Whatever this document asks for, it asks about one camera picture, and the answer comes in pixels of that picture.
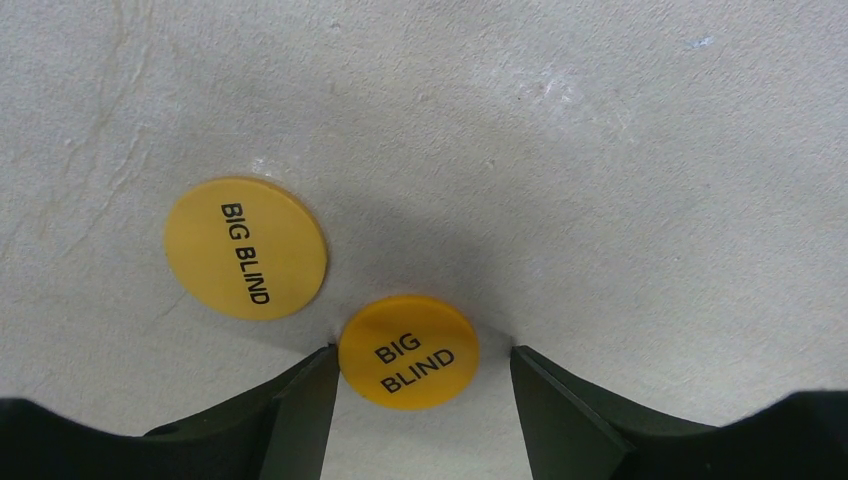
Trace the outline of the yellow big blind button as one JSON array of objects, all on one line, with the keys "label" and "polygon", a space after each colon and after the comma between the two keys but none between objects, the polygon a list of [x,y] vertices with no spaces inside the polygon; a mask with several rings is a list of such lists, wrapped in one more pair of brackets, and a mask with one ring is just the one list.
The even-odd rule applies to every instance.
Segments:
[{"label": "yellow big blind button", "polygon": [[266,180],[223,177],[174,204],[164,252],[178,282],[202,304],[252,321],[298,312],[324,283],[329,250],[316,217]]}]

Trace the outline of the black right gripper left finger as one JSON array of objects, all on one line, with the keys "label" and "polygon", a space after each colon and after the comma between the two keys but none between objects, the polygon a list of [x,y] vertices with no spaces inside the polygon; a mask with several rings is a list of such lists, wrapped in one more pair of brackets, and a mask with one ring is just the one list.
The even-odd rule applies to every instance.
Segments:
[{"label": "black right gripper left finger", "polygon": [[77,423],[23,398],[1,401],[4,479],[318,479],[336,401],[337,348],[142,436]]}]

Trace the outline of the orange small blind button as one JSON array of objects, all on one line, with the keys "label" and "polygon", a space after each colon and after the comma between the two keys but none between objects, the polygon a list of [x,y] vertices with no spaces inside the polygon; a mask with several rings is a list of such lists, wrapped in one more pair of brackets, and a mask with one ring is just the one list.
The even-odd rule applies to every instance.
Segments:
[{"label": "orange small blind button", "polygon": [[363,398],[398,410],[451,401],[473,381],[481,362],[470,320],[429,296],[398,295],[368,304],[338,342],[342,376]]}]

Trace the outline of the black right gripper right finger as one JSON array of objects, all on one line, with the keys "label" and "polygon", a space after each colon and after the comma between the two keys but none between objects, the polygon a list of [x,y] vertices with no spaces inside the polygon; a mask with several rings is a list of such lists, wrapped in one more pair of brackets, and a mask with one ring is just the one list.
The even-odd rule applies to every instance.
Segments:
[{"label": "black right gripper right finger", "polygon": [[844,479],[847,394],[801,391],[725,426],[673,417],[515,346],[510,373],[535,479]]}]

